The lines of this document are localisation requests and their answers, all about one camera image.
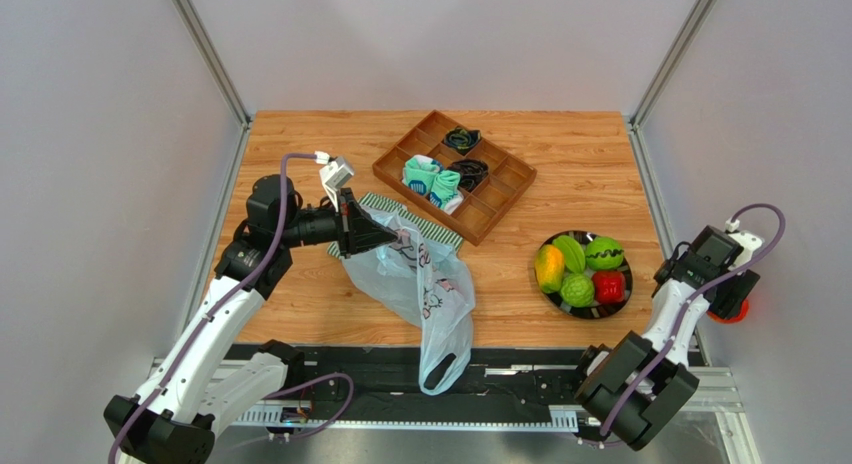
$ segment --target green striped towel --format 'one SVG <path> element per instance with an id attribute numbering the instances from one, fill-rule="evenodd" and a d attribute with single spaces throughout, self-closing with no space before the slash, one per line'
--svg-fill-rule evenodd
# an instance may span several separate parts
<path id="1" fill-rule="evenodd" d="M 456 252 L 458 252 L 464 242 L 464 238 L 455 232 L 447 229 L 446 227 L 439 226 L 432 221 L 427 221 L 422 217 L 412 214 L 404 205 L 385 196 L 368 192 L 364 197 L 358 200 L 358 204 L 385 212 L 398 211 L 400 217 L 408 219 L 420 228 L 420 232 L 423 237 L 451 246 L 456 250 Z M 340 258 L 340 249 L 337 248 L 336 242 L 328 246 L 328 255 L 338 259 Z"/>

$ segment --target wooden tray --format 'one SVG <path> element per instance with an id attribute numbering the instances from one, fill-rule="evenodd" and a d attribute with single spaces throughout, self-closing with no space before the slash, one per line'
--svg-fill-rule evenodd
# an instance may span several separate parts
<path id="1" fill-rule="evenodd" d="M 484 136 L 476 147 L 462 156 L 441 142 L 447 132 L 458 126 L 461 124 L 432 111 L 373 163 L 373 173 L 439 222 L 478 246 L 532 185 L 536 170 Z M 459 189 L 464 195 L 464 202 L 452 214 L 447 214 L 402 183 L 402 168 L 415 154 L 430 156 L 444 167 L 462 159 L 478 159 L 488 165 L 488 177 L 472 193 Z"/>

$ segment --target plate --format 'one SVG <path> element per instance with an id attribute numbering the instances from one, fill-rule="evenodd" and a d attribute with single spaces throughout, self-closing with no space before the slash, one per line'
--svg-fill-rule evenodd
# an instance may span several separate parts
<path id="1" fill-rule="evenodd" d="M 550 239 L 544 241 L 541 244 L 541 247 L 544 247 L 547 244 L 552 244 L 554 239 L 559 236 L 568 236 L 571 239 L 574 239 L 575 241 L 579 242 L 581 246 L 583 246 L 583 249 L 586 248 L 586 245 L 588 243 L 592 242 L 593 240 L 595 240 L 595 238 L 598 237 L 597 234 L 586 231 L 565 231 L 551 236 Z M 574 317 L 579 317 L 580 319 L 601 319 L 604 317 L 609 317 L 624 308 L 625 304 L 627 304 L 627 301 L 630 300 L 630 295 L 633 294 L 633 272 L 630 270 L 630 264 L 627 263 L 627 257 L 624 258 L 624 262 L 621 263 L 621 266 L 614 270 L 620 271 L 622 274 L 624 274 L 624 300 L 621 302 L 617 302 L 614 304 L 598 304 L 597 301 L 595 301 L 595 304 L 591 307 L 573 307 L 569 306 L 562 300 L 562 296 L 559 295 L 559 292 L 551 292 L 550 294 L 547 294 L 544 291 L 541 291 L 541 293 L 545 297 L 547 297 L 548 301 L 550 301 L 554 306 L 559 308 L 560 311 L 566 314 L 570 314 Z M 592 277 L 594 273 L 595 271 L 586 267 L 587 276 Z"/>

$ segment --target metal floor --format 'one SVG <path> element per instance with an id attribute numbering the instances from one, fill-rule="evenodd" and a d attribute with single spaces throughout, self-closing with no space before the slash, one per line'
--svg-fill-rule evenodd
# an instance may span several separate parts
<path id="1" fill-rule="evenodd" d="M 425 464 L 425 463 L 730 463 L 716 415 L 680 413 L 645 449 L 606 450 L 577 445 L 573 436 L 524 432 L 447 432 L 329 429 L 304 441 L 258 442 L 230 450 L 265 433 L 230 427 L 217 440 L 210 463 Z"/>

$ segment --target white plastic bag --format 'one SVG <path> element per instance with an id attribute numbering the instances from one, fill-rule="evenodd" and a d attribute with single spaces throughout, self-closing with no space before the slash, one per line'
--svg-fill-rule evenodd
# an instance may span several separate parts
<path id="1" fill-rule="evenodd" d="M 467 266 L 445 244 L 424 239 L 420 229 L 396 212 L 365 208 L 395 231 L 399 240 L 343 260 L 355 287 L 423 330 L 420 340 L 420 390 L 438 395 L 453 385 L 470 362 L 476 306 Z M 433 388 L 426 378 L 450 354 L 455 359 Z"/>

